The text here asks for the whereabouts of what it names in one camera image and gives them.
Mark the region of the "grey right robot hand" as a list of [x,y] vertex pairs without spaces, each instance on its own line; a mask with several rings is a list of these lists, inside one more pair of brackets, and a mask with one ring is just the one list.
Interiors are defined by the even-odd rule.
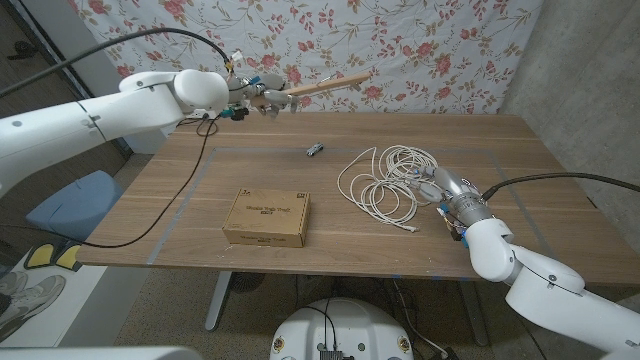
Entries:
[[422,166],[413,170],[418,193],[428,202],[445,204],[463,225],[490,219],[493,213],[479,191],[461,176],[444,167]]

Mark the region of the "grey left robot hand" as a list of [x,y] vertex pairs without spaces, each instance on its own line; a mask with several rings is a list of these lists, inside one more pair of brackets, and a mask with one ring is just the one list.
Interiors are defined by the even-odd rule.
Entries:
[[299,98],[287,93],[290,85],[280,76],[261,74],[254,77],[234,76],[228,82],[229,103],[221,117],[242,121],[255,107],[262,115],[275,118],[280,110],[297,112]]

